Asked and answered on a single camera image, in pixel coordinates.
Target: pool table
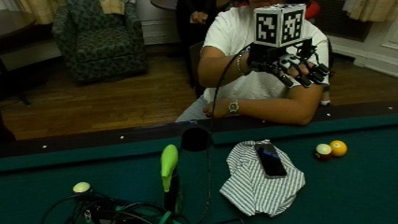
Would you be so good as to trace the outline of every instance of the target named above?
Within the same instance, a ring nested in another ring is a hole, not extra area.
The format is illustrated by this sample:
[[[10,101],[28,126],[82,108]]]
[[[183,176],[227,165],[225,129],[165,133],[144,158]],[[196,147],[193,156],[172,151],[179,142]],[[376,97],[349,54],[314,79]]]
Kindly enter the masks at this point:
[[[208,151],[181,148],[183,134],[196,128],[211,133]],[[231,176],[225,160],[237,143],[264,139],[289,155],[306,184],[279,216],[247,217],[219,193]],[[316,146],[336,139],[348,144],[348,154],[320,161]],[[161,152],[169,144],[180,149],[181,213],[189,223],[200,220],[209,189],[203,223],[397,223],[398,102],[320,107],[305,127],[231,117],[4,144],[2,223],[40,223],[83,181],[112,198],[163,204]],[[47,223],[66,223],[74,204],[60,204]]]

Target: striped shirt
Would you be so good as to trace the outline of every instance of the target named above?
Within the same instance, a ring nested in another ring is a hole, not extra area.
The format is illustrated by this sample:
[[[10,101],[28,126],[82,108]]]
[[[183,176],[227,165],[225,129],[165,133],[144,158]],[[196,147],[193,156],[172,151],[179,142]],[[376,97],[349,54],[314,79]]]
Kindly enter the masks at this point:
[[[265,213],[271,217],[283,213],[295,201],[296,193],[305,185],[304,173],[295,167],[288,155],[276,148],[288,172],[284,178],[268,178],[256,154],[256,144],[272,144],[269,140],[239,143],[227,159],[231,178],[220,193],[248,216]]]

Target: curtain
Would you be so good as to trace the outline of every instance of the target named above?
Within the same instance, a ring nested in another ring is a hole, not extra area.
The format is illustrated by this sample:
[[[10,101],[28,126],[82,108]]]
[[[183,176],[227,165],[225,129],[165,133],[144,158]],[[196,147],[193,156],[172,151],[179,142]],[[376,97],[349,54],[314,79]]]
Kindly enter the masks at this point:
[[[393,21],[398,14],[398,0],[346,0],[344,10],[360,21]]]
[[[14,1],[18,3],[23,11],[34,14],[38,24],[52,23],[59,6],[66,4],[66,0],[14,0]]]

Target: hand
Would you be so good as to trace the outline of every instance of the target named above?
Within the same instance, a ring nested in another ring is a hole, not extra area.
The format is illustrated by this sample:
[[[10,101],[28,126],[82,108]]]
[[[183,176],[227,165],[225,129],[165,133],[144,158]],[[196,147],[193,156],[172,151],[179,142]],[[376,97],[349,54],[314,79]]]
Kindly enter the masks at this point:
[[[221,98],[216,100],[216,111],[213,108],[213,102],[203,108],[203,113],[207,114],[207,117],[211,118],[215,116],[216,119],[227,117],[229,115],[229,104],[232,102],[232,99],[229,98]]]
[[[312,68],[313,67],[313,63],[308,62],[308,64],[309,64],[309,67]],[[308,66],[304,63],[301,63],[299,65],[299,69],[300,69],[300,72],[301,72],[301,74],[304,76],[306,76],[310,73],[309,68],[308,68]],[[289,75],[292,77],[297,77],[300,75],[299,70],[295,67],[291,67],[288,69],[287,75]]]
[[[200,13],[197,11],[191,14],[191,20],[196,23],[200,23]]]
[[[199,23],[200,23],[200,24],[205,24],[207,21],[208,21],[208,14],[204,13],[204,12],[200,12],[200,13],[199,13]]]

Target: person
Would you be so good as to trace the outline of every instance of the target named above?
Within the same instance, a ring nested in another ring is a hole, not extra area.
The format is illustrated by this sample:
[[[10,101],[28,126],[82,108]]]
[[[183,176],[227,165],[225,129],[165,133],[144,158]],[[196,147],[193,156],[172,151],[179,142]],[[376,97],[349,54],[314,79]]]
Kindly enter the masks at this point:
[[[310,123],[318,108],[324,86],[329,85],[329,77],[325,77],[322,85],[312,84],[309,88],[302,87],[292,78],[295,85],[288,88],[275,75],[252,70],[248,64],[251,51],[243,53],[241,57],[232,62],[219,88],[217,100],[213,102],[216,86],[227,64],[244,47],[255,41],[255,8],[284,3],[289,1],[249,0],[248,7],[233,7],[219,14],[208,31],[199,62],[199,81],[207,90],[176,122],[211,117],[217,119],[240,114],[284,124],[306,125]],[[313,38],[320,63],[328,66],[326,36],[309,21],[304,21],[302,30],[302,37]],[[295,53],[296,49],[288,48],[288,51]],[[309,64],[314,63],[317,60],[313,55]],[[300,70],[304,75],[309,74],[304,64],[300,65]],[[293,67],[287,73],[291,77],[300,74]]]
[[[179,0],[176,5],[176,22],[181,42],[181,53],[192,86],[195,83],[189,48],[207,37],[217,13],[217,0]]]

